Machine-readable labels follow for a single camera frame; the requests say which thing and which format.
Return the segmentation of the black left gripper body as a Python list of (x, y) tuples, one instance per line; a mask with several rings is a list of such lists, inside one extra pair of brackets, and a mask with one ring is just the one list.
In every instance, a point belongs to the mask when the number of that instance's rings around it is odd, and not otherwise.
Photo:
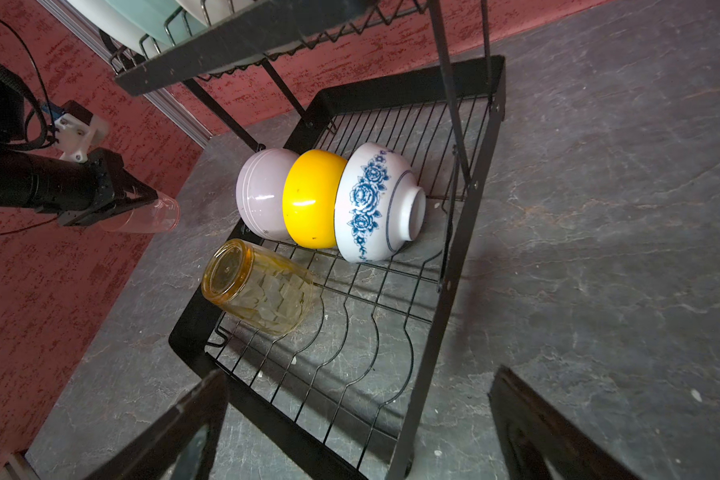
[(126, 211), (122, 157), (92, 151), (85, 163), (0, 150), (0, 207), (56, 214), (63, 226), (90, 226)]

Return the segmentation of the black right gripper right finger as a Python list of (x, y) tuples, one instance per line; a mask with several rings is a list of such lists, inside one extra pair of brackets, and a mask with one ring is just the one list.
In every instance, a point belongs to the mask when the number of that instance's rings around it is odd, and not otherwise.
[(502, 365), (488, 393), (511, 479), (635, 479), (622, 463)]

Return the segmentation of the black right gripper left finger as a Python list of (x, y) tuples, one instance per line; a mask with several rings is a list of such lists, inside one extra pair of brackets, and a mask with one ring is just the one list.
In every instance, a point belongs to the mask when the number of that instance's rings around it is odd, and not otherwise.
[(207, 479), (228, 404), (226, 375), (209, 373), (90, 479)]

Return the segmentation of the amber glass cup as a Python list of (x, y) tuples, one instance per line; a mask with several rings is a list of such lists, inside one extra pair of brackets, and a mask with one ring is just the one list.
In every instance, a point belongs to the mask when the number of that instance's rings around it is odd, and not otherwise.
[(225, 242), (201, 282), (212, 304), (266, 334), (295, 330), (316, 308), (319, 287), (301, 265), (242, 239)]

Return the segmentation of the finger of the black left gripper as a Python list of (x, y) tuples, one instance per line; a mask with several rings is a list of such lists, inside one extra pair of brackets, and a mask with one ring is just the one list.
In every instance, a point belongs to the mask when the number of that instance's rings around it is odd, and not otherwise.
[(106, 219), (152, 204), (158, 199), (157, 191), (121, 169), (112, 176), (114, 197), (105, 208)]

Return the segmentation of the white blue floral bowl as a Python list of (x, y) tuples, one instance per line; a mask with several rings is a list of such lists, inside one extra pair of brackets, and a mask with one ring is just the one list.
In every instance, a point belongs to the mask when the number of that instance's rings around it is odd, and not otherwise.
[(337, 247), (350, 263), (383, 261), (419, 235), (426, 195), (410, 163), (367, 142), (351, 155), (334, 209)]

